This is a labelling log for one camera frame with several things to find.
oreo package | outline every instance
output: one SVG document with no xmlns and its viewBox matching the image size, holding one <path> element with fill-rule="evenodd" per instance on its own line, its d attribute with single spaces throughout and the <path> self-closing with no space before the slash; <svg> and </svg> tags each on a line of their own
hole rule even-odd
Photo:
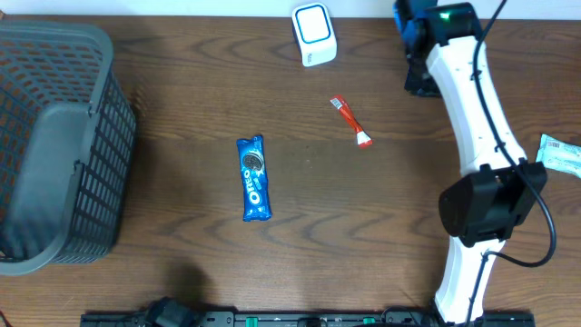
<svg viewBox="0 0 581 327">
<path fill-rule="evenodd" d="M 244 222 L 267 221 L 272 217 L 269 203 L 269 179 L 264 163 L 262 136 L 236 141 L 240 156 L 240 174 L 244 188 Z"/>
</svg>

green connector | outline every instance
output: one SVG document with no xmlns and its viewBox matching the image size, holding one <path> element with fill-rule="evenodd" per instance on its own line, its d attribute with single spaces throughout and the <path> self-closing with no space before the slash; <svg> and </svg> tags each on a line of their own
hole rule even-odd
<svg viewBox="0 0 581 327">
<path fill-rule="evenodd" d="M 258 327 L 258 318 L 246 318 L 246 327 Z"/>
</svg>

plastic basket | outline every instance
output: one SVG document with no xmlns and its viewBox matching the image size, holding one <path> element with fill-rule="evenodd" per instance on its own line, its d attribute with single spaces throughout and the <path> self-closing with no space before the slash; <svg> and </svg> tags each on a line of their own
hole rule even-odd
<svg viewBox="0 0 581 327">
<path fill-rule="evenodd" d="M 89 25 L 0 22 L 0 274 L 112 248 L 135 117 Z"/>
</svg>

white wall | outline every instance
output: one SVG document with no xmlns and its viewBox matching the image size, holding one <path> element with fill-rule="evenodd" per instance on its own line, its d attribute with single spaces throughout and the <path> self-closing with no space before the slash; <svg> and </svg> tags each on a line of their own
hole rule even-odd
<svg viewBox="0 0 581 327">
<path fill-rule="evenodd" d="M 8 14 L 289 16 L 315 0 L 0 0 Z M 394 0 L 321 0 L 335 17 L 392 17 Z M 439 0 L 440 5 L 461 2 Z M 471 0 L 488 18 L 500 0 Z M 508 0 L 501 18 L 581 19 L 581 0 Z"/>
</svg>

wooden table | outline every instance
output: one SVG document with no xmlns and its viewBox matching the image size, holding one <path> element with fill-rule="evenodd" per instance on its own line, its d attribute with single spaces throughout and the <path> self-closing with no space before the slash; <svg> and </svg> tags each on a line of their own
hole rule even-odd
<svg viewBox="0 0 581 327">
<path fill-rule="evenodd" d="M 403 90 L 390 19 L 337 19 L 337 58 L 305 69 L 287 18 L 33 17 L 86 22 L 113 39 L 115 73 L 139 117 L 119 244 L 90 265 L 0 277 L 14 326 L 75 326 L 88 310 L 130 311 L 169 295 L 239 310 L 425 306 L 448 235 L 438 195 L 458 178 L 444 104 Z M 534 160 L 541 133 L 581 144 L 581 23 L 501 21 L 488 58 L 507 119 Z M 343 94 L 374 139 L 360 150 L 329 103 Z M 263 134 L 274 217 L 243 223 L 235 141 Z M 555 259 L 498 261 L 486 308 L 537 326 L 581 313 L 581 181 L 549 172 Z M 540 258 L 535 208 L 506 253 Z"/>
</svg>

